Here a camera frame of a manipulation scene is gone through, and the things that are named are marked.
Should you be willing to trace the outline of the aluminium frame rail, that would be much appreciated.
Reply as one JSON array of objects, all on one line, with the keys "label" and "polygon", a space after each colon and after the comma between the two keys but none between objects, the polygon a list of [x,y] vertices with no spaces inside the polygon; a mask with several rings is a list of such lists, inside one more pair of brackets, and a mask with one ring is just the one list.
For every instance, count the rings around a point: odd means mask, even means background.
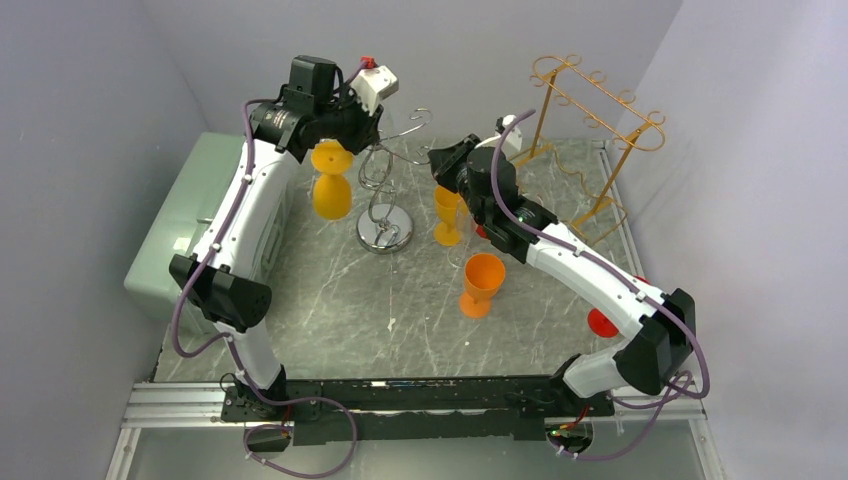
[{"label": "aluminium frame rail", "polygon": [[623,388],[583,399],[544,375],[290,380],[286,395],[281,405],[271,405],[249,387],[224,380],[137,384],[107,476],[128,477],[145,428],[281,425],[295,445],[509,436],[550,440],[569,454],[588,456],[593,423],[623,428],[648,420],[687,422],[706,478],[725,476],[701,401],[684,395],[663,404],[660,397]]}]

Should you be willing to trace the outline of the chrome wine glass rack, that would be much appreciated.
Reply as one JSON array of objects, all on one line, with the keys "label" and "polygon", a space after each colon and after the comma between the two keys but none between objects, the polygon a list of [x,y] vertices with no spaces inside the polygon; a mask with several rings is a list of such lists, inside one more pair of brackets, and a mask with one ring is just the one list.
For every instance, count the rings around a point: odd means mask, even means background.
[{"label": "chrome wine glass rack", "polygon": [[413,237],[413,219],[406,210],[397,205],[397,190],[391,182],[391,175],[396,160],[415,166],[428,165],[430,161],[425,159],[424,153],[428,147],[421,147],[417,151],[420,160],[411,160],[393,150],[389,143],[421,130],[432,118],[429,109],[417,108],[409,115],[409,120],[414,123],[411,128],[397,133],[386,133],[379,129],[377,142],[365,150],[365,158],[357,172],[357,181],[371,193],[371,197],[367,208],[357,219],[356,233],[360,245],[369,253],[397,253],[403,250]]}]

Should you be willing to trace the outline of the red plastic goblet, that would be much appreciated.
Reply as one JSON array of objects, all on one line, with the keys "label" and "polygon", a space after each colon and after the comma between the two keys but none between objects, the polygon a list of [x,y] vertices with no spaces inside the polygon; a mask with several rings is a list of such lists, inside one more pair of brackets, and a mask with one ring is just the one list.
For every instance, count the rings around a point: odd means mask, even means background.
[{"label": "red plastic goblet", "polygon": [[635,276],[627,285],[616,279],[607,279],[584,288],[593,309],[587,317],[589,328],[603,338],[623,336],[634,339],[644,328],[644,317],[655,309],[646,303],[653,286],[644,278]]},{"label": "red plastic goblet", "polygon": [[486,239],[486,240],[489,239],[489,237],[488,237],[488,235],[487,235],[487,233],[486,233],[486,231],[485,231],[485,229],[483,228],[482,225],[477,225],[476,228],[475,228],[475,232],[479,237]]}]

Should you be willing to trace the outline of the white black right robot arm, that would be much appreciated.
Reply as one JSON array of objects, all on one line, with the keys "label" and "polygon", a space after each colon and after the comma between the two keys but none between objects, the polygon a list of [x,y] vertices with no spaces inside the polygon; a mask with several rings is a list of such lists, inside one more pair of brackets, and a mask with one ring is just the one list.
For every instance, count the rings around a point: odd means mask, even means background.
[{"label": "white black right robot arm", "polygon": [[624,338],[569,359],[551,388],[553,406],[574,415],[591,396],[624,386],[660,394],[695,350],[693,297],[682,289],[665,292],[598,255],[551,211],[520,194],[514,165],[495,146],[471,134],[429,150],[433,179],[460,196],[494,248],[561,282]]}]

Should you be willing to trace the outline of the clear wine glass centre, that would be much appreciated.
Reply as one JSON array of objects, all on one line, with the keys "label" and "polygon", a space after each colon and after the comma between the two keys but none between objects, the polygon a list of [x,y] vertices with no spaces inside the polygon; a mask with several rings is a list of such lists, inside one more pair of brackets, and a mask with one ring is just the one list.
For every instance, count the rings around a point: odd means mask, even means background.
[{"label": "clear wine glass centre", "polygon": [[465,265],[469,249],[474,242],[477,224],[466,206],[461,204],[456,210],[455,229],[458,242],[448,248],[446,258],[454,269],[460,269]]}]

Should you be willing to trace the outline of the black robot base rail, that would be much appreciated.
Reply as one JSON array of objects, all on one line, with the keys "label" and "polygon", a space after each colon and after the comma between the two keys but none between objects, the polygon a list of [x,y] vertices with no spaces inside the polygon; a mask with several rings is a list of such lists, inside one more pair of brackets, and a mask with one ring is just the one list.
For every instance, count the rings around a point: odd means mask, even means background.
[{"label": "black robot base rail", "polygon": [[290,406],[261,402],[244,384],[228,386],[225,423],[284,422],[297,446],[361,441],[510,437],[541,441],[559,423],[611,417],[607,394],[582,399],[547,375],[294,379]]}]

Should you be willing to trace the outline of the red plastic goblet lying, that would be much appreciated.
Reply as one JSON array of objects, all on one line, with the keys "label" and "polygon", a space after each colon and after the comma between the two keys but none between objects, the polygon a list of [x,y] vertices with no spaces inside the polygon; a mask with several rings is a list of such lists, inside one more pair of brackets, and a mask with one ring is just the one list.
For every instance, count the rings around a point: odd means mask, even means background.
[{"label": "red plastic goblet lying", "polygon": [[593,309],[587,317],[589,328],[603,338],[623,336],[634,339],[644,328],[644,317],[655,309],[646,303],[653,286],[644,278],[635,276],[627,285],[616,279],[607,279],[584,288]]}]

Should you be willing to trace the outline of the orange plastic goblet back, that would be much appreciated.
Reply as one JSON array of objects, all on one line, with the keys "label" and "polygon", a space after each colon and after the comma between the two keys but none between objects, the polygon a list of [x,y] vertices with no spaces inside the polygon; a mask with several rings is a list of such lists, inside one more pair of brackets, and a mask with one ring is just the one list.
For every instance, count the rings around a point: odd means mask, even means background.
[{"label": "orange plastic goblet back", "polygon": [[455,246],[460,242],[457,230],[457,213],[461,212],[462,197],[450,190],[437,186],[433,194],[434,206],[439,223],[433,230],[435,241],[446,247]]}]

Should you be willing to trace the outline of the orange plastic goblet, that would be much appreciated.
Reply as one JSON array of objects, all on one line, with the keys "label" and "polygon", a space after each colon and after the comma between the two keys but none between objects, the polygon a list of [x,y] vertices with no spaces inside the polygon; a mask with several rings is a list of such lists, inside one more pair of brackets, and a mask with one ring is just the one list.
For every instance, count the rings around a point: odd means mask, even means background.
[{"label": "orange plastic goblet", "polygon": [[470,318],[481,319],[489,313],[492,298],[503,285],[504,263],[493,254],[474,254],[467,260],[463,274],[463,292],[458,300],[460,311]]},{"label": "orange plastic goblet", "polygon": [[354,156],[338,141],[327,140],[315,146],[311,161],[319,173],[312,188],[312,205],[326,220],[339,220],[352,208],[352,188],[345,177]]},{"label": "orange plastic goblet", "polygon": [[433,194],[434,206],[439,223],[433,230],[435,241],[446,247],[455,246],[460,242],[457,230],[457,213],[461,212],[462,197],[450,190],[437,186]]}]

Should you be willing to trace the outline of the green plastic storage box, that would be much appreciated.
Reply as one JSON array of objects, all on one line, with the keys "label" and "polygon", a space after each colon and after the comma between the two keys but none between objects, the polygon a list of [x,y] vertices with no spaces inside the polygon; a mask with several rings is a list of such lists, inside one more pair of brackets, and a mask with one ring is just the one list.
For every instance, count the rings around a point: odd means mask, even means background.
[{"label": "green plastic storage box", "polygon": [[[204,132],[195,143],[153,221],[130,269],[124,286],[139,308],[153,321],[170,323],[180,288],[168,266],[174,254],[190,255],[214,219],[235,176],[244,137]],[[300,166],[296,160],[276,164],[274,172],[286,173],[273,216],[266,221],[252,274],[269,284],[282,246],[283,231],[295,197],[293,179]],[[186,302],[180,319],[183,332],[213,333],[212,323]]]}]

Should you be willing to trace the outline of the gold wine glass rack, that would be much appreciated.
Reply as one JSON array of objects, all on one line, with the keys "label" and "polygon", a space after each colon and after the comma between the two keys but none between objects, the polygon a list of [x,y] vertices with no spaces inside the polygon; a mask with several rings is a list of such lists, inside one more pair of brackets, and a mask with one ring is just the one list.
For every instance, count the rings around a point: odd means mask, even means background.
[{"label": "gold wine glass rack", "polygon": [[[594,246],[624,227],[629,212],[617,193],[617,178],[633,153],[655,153],[666,145],[667,117],[638,107],[633,89],[609,86],[606,73],[585,69],[578,54],[537,57],[529,79],[544,92],[541,112],[530,143],[509,159],[518,168],[548,160],[579,188],[581,205],[568,223]],[[580,118],[580,136],[553,133],[547,121],[558,110]]]}]

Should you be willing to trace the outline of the red plastic goblet back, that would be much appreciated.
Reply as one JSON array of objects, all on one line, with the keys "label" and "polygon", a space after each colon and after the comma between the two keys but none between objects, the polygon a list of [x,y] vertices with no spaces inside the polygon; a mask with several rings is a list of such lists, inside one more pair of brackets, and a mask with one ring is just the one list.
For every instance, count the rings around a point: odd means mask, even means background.
[{"label": "red plastic goblet back", "polygon": [[486,233],[486,231],[485,231],[485,229],[483,228],[482,225],[477,225],[476,228],[475,228],[475,232],[479,237],[486,239],[486,240],[489,239],[489,237],[488,237],[488,235],[487,235],[487,233]]}]

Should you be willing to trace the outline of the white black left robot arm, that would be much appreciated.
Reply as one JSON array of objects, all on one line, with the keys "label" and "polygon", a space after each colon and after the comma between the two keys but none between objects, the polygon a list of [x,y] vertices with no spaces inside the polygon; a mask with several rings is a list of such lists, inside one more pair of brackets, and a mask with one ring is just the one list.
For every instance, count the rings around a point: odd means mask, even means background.
[{"label": "white black left robot arm", "polygon": [[390,68],[370,58],[346,77],[331,60],[296,56],[275,97],[242,104],[244,141],[229,186],[195,247],[170,260],[180,288],[173,350],[193,358],[224,341],[237,383],[250,390],[248,407],[261,419],[279,417],[289,401],[266,325],[272,292],[258,278],[273,220],[316,146],[336,141],[351,154],[377,146],[382,103],[398,88]]}]

